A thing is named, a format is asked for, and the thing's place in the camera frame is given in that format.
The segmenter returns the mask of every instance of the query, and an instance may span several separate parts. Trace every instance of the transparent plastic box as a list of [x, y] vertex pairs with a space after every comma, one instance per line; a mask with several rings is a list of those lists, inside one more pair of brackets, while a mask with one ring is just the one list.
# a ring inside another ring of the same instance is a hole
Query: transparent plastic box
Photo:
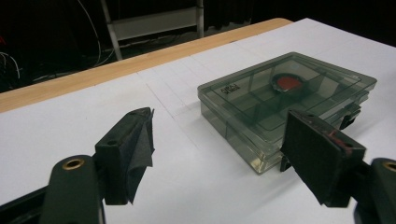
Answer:
[[291, 52], [198, 87], [203, 116], [262, 174], [281, 161], [289, 109], [343, 129], [376, 79]]

